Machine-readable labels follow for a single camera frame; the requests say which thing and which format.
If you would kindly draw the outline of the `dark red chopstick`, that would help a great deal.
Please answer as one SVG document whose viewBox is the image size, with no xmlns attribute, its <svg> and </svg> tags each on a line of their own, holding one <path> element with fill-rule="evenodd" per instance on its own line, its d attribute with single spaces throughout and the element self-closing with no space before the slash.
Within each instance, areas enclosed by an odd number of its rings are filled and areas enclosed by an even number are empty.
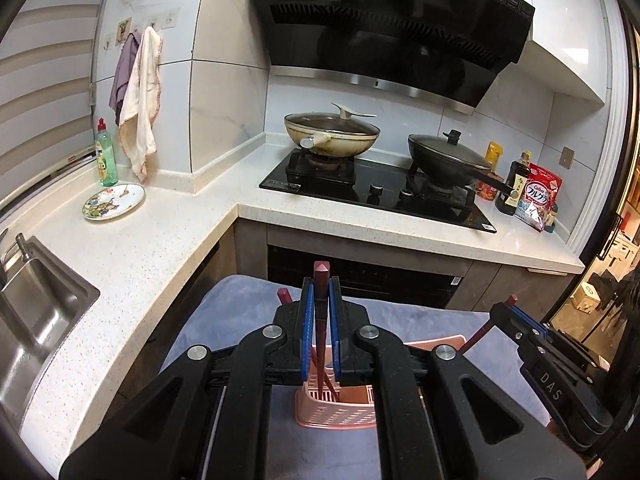
<svg viewBox="0 0 640 480">
<path fill-rule="evenodd" d="M 324 364 L 326 364 L 326 321 L 328 320 L 330 264 L 314 263 L 314 324 L 316 324 L 316 355 L 318 372 L 318 397 L 324 388 Z"/>
<path fill-rule="evenodd" d="M 293 302 L 291 294 L 286 287 L 279 288 L 277 290 L 277 296 L 281 306 L 285 306 L 286 304 L 292 304 Z"/>
</svg>

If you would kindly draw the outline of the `black gas stove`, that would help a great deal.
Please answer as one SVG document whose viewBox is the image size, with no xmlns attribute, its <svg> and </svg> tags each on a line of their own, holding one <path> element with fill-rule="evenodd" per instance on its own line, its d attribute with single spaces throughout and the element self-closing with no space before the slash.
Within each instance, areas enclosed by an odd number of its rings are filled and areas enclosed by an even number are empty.
<svg viewBox="0 0 640 480">
<path fill-rule="evenodd" d="M 439 193 L 419 170 L 296 148 L 259 185 L 264 190 L 370 207 L 495 234 L 467 186 Z"/>
</svg>

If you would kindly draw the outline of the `pink perforated utensil holder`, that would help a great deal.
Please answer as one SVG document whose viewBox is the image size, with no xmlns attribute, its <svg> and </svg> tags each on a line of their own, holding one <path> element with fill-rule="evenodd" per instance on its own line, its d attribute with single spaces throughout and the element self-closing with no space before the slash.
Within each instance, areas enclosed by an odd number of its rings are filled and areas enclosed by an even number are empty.
<svg viewBox="0 0 640 480">
<path fill-rule="evenodd" d="M 299 426 L 324 430 L 374 429 L 372 387 L 342 387 L 329 367 L 324 372 L 324 388 L 319 398 L 316 365 L 316 350 L 311 349 L 308 380 L 295 393 L 294 414 Z"/>
</svg>

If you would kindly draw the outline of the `red cereal bag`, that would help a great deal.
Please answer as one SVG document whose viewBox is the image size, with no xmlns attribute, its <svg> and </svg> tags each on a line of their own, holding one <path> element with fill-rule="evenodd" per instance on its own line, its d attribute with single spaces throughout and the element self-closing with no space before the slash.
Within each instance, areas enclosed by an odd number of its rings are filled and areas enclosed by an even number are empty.
<svg viewBox="0 0 640 480">
<path fill-rule="evenodd" d="M 562 183 L 563 180 L 553 172 L 530 164 L 515 215 L 536 231 L 544 231 Z"/>
</svg>

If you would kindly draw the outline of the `dark soy sauce bottle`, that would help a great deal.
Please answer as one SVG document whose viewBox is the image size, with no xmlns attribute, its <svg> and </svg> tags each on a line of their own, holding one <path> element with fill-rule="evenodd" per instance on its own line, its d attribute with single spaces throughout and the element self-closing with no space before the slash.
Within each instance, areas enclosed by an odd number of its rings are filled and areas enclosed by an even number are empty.
<svg viewBox="0 0 640 480">
<path fill-rule="evenodd" d="M 498 211 L 508 216 L 515 214 L 516 208 L 518 208 L 518 201 L 526 185 L 529 176 L 529 164 L 532 158 L 530 151 L 525 151 L 521 154 L 521 157 L 514 162 L 511 162 L 508 177 L 506 178 L 506 185 L 511 191 L 506 194 L 500 192 L 495 200 L 495 205 Z"/>
</svg>

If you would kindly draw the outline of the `black wok with lid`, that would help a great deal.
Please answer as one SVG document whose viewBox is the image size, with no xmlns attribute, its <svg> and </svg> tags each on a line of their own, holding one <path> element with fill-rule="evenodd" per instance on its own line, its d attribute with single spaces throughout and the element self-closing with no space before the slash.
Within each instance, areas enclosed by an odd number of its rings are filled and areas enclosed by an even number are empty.
<svg viewBox="0 0 640 480">
<path fill-rule="evenodd" d="M 408 176 L 413 178 L 419 171 L 425 174 L 435 188 L 449 190 L 454 186 L 468 186 L 477 181 L 484 182 L 506 196 L 517 198 L 512 188 L 491 177 L 491 164 L 476 151 L 460 143 L 461 132 L 451 130 L 442 138 L 426 134 L 409 134 L 408 145 L 412 159 Z"/>
</svg>

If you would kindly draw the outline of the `yellow snack bag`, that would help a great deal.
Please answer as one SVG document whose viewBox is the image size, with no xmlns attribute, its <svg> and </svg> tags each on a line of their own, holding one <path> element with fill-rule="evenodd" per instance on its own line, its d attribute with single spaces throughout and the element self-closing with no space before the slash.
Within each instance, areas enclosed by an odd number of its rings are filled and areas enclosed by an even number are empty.
<svg viewBox="0 0 640 480">
<path fill-rule="evenodd" d="M 503 154 L 503 148 L 495 141 L 488 143 L 485 159 L 489 162 L 490 171 L 495 172 L 497 170 L 500 156 Z"/>
</svg>

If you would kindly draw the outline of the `patterned plate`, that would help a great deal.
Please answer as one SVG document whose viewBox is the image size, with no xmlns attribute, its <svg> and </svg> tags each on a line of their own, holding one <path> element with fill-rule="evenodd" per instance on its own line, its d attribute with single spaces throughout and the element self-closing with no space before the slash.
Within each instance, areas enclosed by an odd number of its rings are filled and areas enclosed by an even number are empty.
<svg viewBox="0 0 640 480">
<path fill-rule="evenodd" d="M 82 216 L 92 222 L 126 216 L 145 200 L 145 189 L 137 183 L 119 183 L 96 192 L 82 205 Z"/>
</svg>

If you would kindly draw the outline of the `white hanging towel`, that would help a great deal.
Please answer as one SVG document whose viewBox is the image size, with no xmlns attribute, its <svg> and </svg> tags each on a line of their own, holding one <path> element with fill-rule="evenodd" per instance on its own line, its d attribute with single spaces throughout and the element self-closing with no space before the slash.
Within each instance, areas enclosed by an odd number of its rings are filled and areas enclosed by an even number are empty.
<svg viewBox="0 0 640 480">
<path fill-rule="evenodd" d="M 141 35 L 122 101 L 118 123 L 120 146 L 140 182 L 148 177 L 146 161 L 157 152 L 153 124 L 160 111 L 160 58 L 163 38 L 153 26 Z"/>
</svg>

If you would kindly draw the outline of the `green dish soap bottle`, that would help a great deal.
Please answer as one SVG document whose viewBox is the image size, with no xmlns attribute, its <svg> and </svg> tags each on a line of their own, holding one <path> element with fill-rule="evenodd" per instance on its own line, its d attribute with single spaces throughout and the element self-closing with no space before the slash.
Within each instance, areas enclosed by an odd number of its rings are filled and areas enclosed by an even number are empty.
<svg viewBox="0 0 640 480">
<path fill-rule="evenodd" d="M 101 184 L 106 188 L 115 185 L 118 182 L 118 173 L 114 148 L 103 118 L 99 118 L 96 124 L 96 163 Z"/>
</svg>

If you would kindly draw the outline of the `stainless steel sink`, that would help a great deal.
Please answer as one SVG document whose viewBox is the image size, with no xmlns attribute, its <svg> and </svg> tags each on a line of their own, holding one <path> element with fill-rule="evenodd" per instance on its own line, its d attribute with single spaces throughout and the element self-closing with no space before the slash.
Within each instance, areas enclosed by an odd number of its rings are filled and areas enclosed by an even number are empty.
<svg viewBox="0 0 640 480">
<path fill-rule="evenodd" d="M 37 237 L 27 244 L 34 258 L 1 266 L 1 407 L 16 430 L 58 348 L 100 296 Z"/>
</svg>

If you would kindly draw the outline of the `black range hood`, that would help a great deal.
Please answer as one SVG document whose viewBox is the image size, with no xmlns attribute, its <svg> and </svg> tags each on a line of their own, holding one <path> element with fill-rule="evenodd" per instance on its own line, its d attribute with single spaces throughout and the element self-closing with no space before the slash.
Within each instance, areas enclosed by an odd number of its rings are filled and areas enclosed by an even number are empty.
<svg viewBox="0 0 640 480">
<path fill-rule="evenodd" d="M 471 114 L 520 60 L 526 0 L 253 0 L 273 71 Z"/>
</svg>

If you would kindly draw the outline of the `soap dispenser pump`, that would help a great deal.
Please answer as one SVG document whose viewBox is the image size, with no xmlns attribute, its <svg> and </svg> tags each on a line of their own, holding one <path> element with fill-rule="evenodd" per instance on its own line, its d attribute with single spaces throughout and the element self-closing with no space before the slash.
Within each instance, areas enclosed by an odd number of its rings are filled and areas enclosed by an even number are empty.
<svg viewBox="0 0 640 480">
<path fill-rule="evenodd" d="M 29 248 L 23 233 L 17 233 L 15 235 L 14 242 L 1 257 L 1 262 L 8 263 L 15 257 L 20 257 L 23 262 L 27 262 L 34 258 L 32 250 Z"/>
</svg>

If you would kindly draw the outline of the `purple hanging cloth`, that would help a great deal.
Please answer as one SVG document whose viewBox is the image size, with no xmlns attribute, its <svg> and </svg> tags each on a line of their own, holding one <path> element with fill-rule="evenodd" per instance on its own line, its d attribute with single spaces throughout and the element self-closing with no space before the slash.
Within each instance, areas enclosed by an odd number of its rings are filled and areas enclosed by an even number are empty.
<svg viewBox="0 0 640 480">
<path fill-rule="evenodd" d="M 120 112 L 122 111 L 122 104 L 124 104 L 129 78 L 134 68 L 134 60 L 139 50 L 140 40 L 141 35 L 138 32 L 130 32 L 122 46 L 122 50 L 120 50 L 116 64 L 110 99 L 108 100 L 108 106 L 114 112 L 116 125 L 119 125 Z"/>
</svg>

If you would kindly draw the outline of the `white window blinds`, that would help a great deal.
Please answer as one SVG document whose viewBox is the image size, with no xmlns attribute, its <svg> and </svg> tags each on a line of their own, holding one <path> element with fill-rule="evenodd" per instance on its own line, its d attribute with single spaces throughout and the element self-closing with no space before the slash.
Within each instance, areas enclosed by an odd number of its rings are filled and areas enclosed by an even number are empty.
<svg viewBox="0 0 640 480">
<path fill-rule="evenodd" d="M 103 0 L 26 0 L 1 40 L 1 203 L 89 154 Z"/>
</svg>

